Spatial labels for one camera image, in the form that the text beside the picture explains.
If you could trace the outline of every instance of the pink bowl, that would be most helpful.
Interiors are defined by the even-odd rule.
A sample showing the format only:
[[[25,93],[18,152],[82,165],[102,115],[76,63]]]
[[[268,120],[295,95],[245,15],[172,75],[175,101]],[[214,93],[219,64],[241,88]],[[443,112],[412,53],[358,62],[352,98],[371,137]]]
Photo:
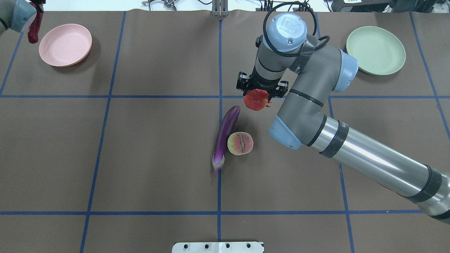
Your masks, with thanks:
[[[56,67],[74,65],[84,59],[92,46],[92,36],[86,27],[65,24],[55,27],[42,38],[39,55]]]

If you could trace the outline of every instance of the blue joint cap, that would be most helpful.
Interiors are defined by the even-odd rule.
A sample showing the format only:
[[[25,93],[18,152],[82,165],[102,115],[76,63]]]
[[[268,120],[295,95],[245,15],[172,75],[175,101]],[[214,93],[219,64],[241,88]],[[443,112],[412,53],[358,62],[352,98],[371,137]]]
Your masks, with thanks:
[[[358,60],[341,51],[341,71],[333,91],[343,92],[353,81],[358,72]]]
[[[11,29],[16,32],[24,32],[36,17],[36,9],[25,0],[16,0]]]
[[[286,126],[278,115],[275,116],[275,120],[270,126],[269,134],[274,140],[290,149],[299,149],[302,145],[300,140],[291,132],[289,127]]]
[[[300,47],[306,39],[306,23],[293,13],[278,14],[269,20],[267,36],[274,47],[280,52],[289,52]]]

